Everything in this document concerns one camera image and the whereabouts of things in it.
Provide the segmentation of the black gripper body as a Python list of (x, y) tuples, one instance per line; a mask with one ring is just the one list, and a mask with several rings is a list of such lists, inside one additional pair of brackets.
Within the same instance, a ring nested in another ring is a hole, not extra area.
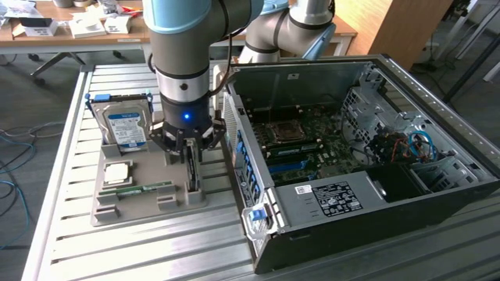
[(212, 126), (208, 97), (192, 102), (177, 102), (161, 97), (164, 121), (184, 130), (184, 139), (194, 139), (194, 133), (205, 133)]

